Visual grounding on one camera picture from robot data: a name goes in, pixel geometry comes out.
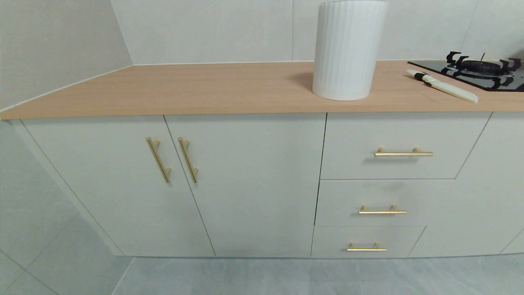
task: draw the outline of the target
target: gas stove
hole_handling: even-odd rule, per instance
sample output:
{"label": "gas stove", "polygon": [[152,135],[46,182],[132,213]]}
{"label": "gas stove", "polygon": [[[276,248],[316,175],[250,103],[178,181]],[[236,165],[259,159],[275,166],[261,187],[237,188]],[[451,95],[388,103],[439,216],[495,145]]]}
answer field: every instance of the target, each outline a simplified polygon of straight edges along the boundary
{"label": "gas stove", "polygon": [[446,60],[415,60],[409,64],[426,70],[441,73],[455,80],[468,83],[487,91],[522,91],[524,92],[524,67],[521,60],[483,61],[459,56],[461,52],[450,52]]}

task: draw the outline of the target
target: white ribbed vase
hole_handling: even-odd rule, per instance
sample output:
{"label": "white ribbed vase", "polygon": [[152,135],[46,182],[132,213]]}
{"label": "white ribbed vase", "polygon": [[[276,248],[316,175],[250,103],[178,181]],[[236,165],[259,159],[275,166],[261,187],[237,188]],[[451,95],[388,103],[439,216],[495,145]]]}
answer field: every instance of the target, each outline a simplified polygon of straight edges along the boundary
{"label": "white ribbed vase", "polygon": [[313,92],[333,100],[369,95],[387,1],[322,3],[316,31]]}

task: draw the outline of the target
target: drawer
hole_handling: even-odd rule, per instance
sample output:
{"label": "drawer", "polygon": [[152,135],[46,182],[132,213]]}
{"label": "drawer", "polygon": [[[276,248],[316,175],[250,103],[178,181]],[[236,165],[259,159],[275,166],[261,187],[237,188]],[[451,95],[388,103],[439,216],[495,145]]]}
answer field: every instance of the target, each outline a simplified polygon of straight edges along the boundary
{"label": "drawer", "polygon": [[[404,258],[415,246],[424,230],[423,226],[315,226],[313,258]],[[387,251],[348,251],[354,248],[373,248],[378,243]]]}
{"label": "drawer", "polygon": [[[442,218],[455,180],[323,180],[320,181],[315,224],[319,226],[414,226]],[[388,211],[405,214],[359,214]]]}
{"label": "drawer", "polygon": [[[330,113],[321,179],[455,178],[490,113]],[[414,148],[433,156],[380,156]]]}

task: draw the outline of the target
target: gold handle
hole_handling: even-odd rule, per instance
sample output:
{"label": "gold handle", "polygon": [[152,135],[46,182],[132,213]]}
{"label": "gold handle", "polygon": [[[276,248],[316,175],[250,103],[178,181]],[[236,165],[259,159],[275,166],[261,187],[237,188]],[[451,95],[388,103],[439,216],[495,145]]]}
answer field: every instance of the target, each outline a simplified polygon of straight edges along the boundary
{"label": "gold handle", "polygon": [[157,165],[160,168],[160,171],[162,172],[162,176],[164,177],[164,180],[169,183],[169,172],[171,172],[171,168],[164,168],[162,165],[162,160],[160,159],[160,156],[158,155],[158,152],[155,148],[160,145],[159,140],[152,141],[150,137],[146,138],[147,144],[149,145],[149,148],[151,149],[151,153],[153,153],[153,157],[155,157],[155,161],[157,161]]}
{"label": "gold handle", "polygon": [[347,249],[347,251],[362,251],[362,252],[384,252],[387,250],[388,249],[386,248],[380,248],[377,242],[373,244],[372,248],[355,248],[355,244],[350,243],[350,247]]}
{"label": "gold handle", "polygon": [[372,211],[372,210],[368,210],[367,209],[367,206],[366,205],[362,205],[362,208],[360,209],[360,211],[358,211],[359,214],[405,214],[406,211],[399,211],[399,209],[397,209],[397,206],[395,205],[392,205],[389,210],[386,210],[386,211]]}
{"label": "gold handle", "polygon": [[422,152],[418,147],[412,152],[386,152],[383,147],[379,147],[375,157],[433,157],[433,152]]}
{"label": "gold handle", "polygon": [[197,183],[198,168],[193,168],[193,165],[191,164],[191,159],[189,159],[188,156],[189,140],[184,140],[182,137],[179,137],[178,142],[180,143],[180,147],[182,148],[182,153],[184,154],[185,162],[188,164],[189,172],[191,173],[191,178],[193,179],[194,183]]}

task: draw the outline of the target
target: gray wall tile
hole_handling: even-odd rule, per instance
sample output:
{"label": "gray wall tile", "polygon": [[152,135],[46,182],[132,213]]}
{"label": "gray wall tile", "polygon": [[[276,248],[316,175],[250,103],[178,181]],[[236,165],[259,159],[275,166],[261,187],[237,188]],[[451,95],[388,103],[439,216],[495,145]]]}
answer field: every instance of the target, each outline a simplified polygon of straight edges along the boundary
{"label": "gray wall tile", "polygon": [[110,294],[132,258],[115,256],[81,217],[27,269],[58,294]]}
{"label": "gray wall tile", "polygon": [[3,294],[23,271],[18,264],[0,252],[0,294]]}
{"label": "gray wall tile", "polygon": [[[295,0],[293,59],[314,60],[318,6]],[[460,49],[477,0],[389,0],[378,59],[444,58]]]}
{"label": "gray wall tile", "polygon": [[0,121],[0,249],[27,267],[77,214],[14,127]]}
{"label": "gray wall tile", "polygon": [[4,295],[56,295],[56,293],[24,272]]}
{"label": "gray wall tile", "polygon": [[292,0],[112,0],[133,64],[291,59]]}
{"label": "gray wall tile", "polygon": [[472,58],[524,59],[524,1],[479,0],[462,52]]}
{"label": "gray wall tile", "polygon": [[131,64],[109,0],[3,0],[0,109]]}

